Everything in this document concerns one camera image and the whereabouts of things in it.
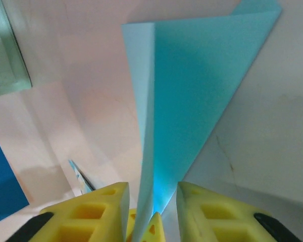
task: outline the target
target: white surface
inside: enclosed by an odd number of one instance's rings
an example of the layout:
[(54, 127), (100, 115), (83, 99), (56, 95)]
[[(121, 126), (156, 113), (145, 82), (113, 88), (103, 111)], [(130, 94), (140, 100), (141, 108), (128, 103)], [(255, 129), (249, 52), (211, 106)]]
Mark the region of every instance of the white surface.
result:
[[(70, 191), (59, 167), (69, 158), (96, 184), (129, 181), (135, 200), (141, 152), (120, 24), (225, 15), (237, 2), (4, 0), (33, 83), (57, 81), (0, 97), (0, 144), (34, 202)], [(290, 215), (293, 205), (270, 199), (303, 203), (303, 0), (280, 3), (281, 18), (187, 179), (263, 192), (260, 203), (287, 207), (279, 214), (299, 232), (302, 208)]]

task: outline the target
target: light blue foam sheet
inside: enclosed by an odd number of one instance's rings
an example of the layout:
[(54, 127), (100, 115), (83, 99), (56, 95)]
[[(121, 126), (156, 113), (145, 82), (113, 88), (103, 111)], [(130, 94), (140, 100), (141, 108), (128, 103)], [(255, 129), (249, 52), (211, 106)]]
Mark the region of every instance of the light blue foam sheet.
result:
[(280, 13), (275, 0), (243, 0), (229, 16), (122, 26), (143, 147), (135, 239), (153, 214), (143, 208), (163, 212)]

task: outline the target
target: white wall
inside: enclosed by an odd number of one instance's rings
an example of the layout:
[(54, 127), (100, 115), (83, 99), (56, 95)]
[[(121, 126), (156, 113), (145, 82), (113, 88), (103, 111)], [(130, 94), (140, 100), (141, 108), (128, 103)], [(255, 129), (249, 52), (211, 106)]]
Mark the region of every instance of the white wall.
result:
[[(97, 184), (129, 181), (136, 199), (141, 152), (120, 24), (224, 15), (237, 2), (4, 0), (33, 83), (57, 82), (0, 97), (0, 144), (14, 169), (24, 167), (34, 199), (69, 191), (58, 166), (68, 158)], [(302, 204), (303, 0), (280, 3), (281, 18), (187, 179), (219, 178)], [(22, 172), (37, 166), (36, 179), (55, 192)], [(41, 176), (48, 169), (51, 181)]]

